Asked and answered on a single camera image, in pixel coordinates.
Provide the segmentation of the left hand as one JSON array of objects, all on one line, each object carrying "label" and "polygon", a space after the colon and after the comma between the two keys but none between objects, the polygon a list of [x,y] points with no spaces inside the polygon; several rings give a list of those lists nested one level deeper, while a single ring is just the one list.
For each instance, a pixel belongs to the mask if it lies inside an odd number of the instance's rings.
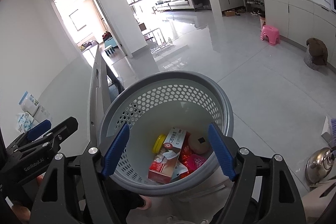
[{"label": "left hand", "polygon": [[[31,200],[36,197],[38,188],[41,185],[44,176],[45,173],[38,176],[35,181],[28,182],[23,186],[23,190],[28,194],[28,198],[31,198]],[[11,209],[21,223],[29,223],[31,217],[30,209],[23,206],[19,201],[13,201],[12,203],[13,205],[11,206]]]}]

